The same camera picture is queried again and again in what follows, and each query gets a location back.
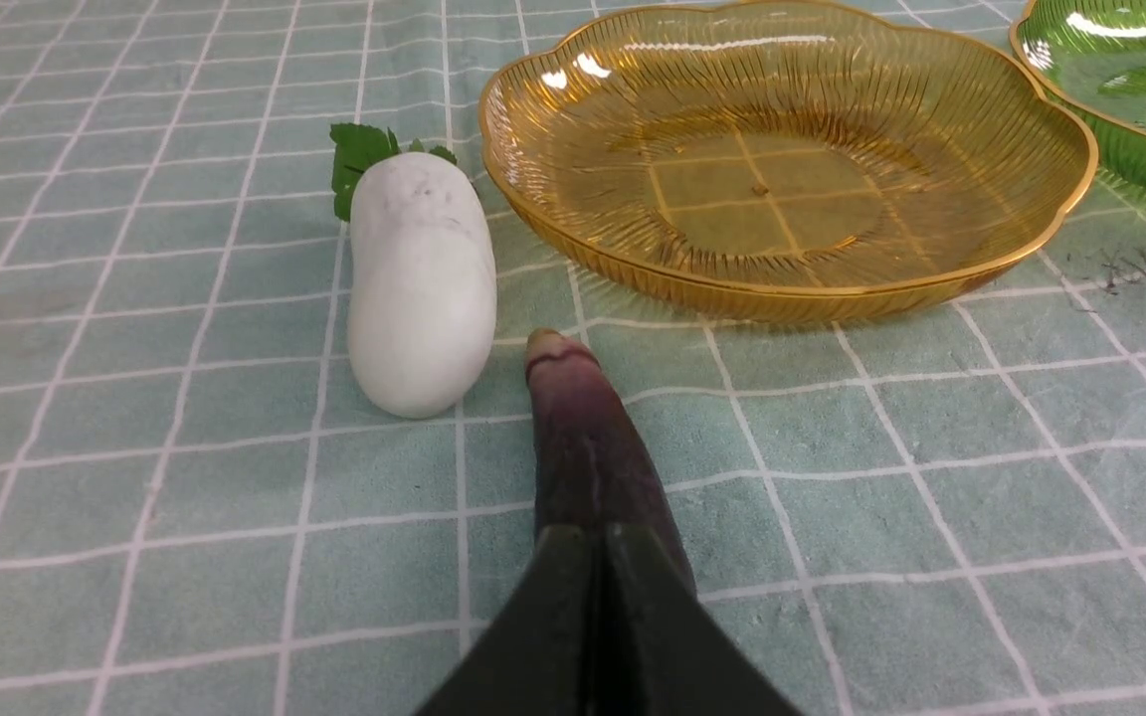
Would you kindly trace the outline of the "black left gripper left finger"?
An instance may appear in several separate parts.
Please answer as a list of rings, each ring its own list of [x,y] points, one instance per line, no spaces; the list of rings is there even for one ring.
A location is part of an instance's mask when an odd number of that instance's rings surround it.
[[[419,715],[582,713],[592,546],[582,530],[542,530],[521,582]]]

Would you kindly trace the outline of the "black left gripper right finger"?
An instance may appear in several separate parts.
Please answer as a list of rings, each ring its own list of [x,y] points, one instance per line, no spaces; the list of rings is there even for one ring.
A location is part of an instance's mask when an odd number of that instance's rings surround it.
[[[654,533],[602,541],[601,713],[799,715],[686,588]]]

